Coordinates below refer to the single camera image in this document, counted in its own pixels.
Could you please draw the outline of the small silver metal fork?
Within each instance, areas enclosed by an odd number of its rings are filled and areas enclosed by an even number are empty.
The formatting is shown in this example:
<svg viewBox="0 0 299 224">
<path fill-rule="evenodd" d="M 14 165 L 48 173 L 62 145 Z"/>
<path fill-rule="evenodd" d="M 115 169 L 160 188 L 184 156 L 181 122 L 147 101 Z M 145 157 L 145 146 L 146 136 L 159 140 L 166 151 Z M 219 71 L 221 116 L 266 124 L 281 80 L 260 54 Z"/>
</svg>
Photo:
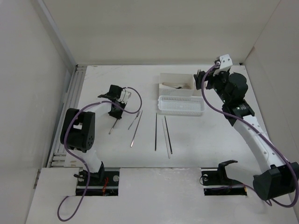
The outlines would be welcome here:
<svg viewBox="0 0 299 224">
<path fill-rule="evenodd" d="M 139 114 L 140 114 L 140 111 L 136 114 L 135 118 L 133 119 L 133 121 L 129 125 L 128 130 L 131 128 L 131 126 L 133 125 L 133 123 L 135 122 L 135 120 L 138 118 Z"/>
</svg>

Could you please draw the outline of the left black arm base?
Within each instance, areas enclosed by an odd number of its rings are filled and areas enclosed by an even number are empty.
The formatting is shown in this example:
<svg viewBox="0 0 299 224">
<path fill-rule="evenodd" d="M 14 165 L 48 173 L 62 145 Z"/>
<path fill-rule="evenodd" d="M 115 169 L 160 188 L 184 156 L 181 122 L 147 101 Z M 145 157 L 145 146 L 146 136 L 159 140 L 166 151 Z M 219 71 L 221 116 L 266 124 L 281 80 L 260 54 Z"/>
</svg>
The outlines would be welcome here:
<svg viewBox="0 0 299 224">
<path fill-rule="evenodd" d="M 87 184 L 87 171 L 80 170 L 74 177 L 77 178 L 76 196 L 82 196 Z M 119 180 L 119 168 L 105 168 L 102 164 L 97 173 L 90 174 L 85 196 L 118 196 Z"/>
</svg>

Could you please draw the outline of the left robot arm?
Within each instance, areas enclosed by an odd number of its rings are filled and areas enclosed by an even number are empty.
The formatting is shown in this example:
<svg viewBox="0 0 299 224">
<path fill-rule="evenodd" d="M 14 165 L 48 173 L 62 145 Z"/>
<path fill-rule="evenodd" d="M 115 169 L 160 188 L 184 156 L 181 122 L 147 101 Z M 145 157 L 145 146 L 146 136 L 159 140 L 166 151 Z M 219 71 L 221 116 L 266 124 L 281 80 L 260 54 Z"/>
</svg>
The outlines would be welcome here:
<svg viewBox="0 0 299 224">
<path fill-rule="evenodd" d="M 131 92 L 117 85 L 111 85 L 108 93 L 99 95 L 100 102 L 92 103 L 82 112 L 76 108 L 66 111 L 62 132 L 61 144 L 83 162 L 85 173 L 94 185 L 100 185 L 105 178 L 103 162 L 98 158 L 93 148 L 95 142 L 96 121 L 104 115 L 117 120 L 121 119 Z"/>
</svg>

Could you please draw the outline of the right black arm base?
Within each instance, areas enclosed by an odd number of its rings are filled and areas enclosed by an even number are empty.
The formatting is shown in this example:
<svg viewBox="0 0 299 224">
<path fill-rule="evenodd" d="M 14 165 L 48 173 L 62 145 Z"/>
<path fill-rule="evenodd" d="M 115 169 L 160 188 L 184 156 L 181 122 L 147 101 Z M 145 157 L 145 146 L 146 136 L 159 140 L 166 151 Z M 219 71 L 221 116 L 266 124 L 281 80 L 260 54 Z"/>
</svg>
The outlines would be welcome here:
<svg viewBox="0 0 299 224">
<path fill-rule="evenodd" d="M 228 160 L 213 168 L 201 168 L 200 183 L 204 186 L 205 196 L 247 196 L 247 190 L 240 181 L 230 179 L 226 173 L 226 166 L 237 163 Z"/>
</svg>

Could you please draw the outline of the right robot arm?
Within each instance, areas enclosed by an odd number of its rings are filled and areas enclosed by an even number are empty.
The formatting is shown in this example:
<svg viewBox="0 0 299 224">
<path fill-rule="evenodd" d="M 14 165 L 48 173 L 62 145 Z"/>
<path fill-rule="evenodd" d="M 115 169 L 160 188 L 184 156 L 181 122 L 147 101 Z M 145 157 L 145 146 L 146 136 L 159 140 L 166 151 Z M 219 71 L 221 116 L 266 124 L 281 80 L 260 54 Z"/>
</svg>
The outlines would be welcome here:
<svg viewBox="0 0 299 224">
<path fill-rule="evenodd" d="M 264 135 L 255 113 L 246 102 L 247 79 L 240 73 L 221 71 L 198 71 L 194 75 L 197 90 L 213 89 L 222 100 L 222 109 L 218 110 L 210 103 L 208 106 L 225 116 L 231 126 L 243 137 L 261 170 L 253 177 L 253 189 L 264 201 L 282 195 L 295 193 L 289 207 L 294 206 L 299 198 L 299 164 L 289 162 L 282 153 Z"/>
</svg>

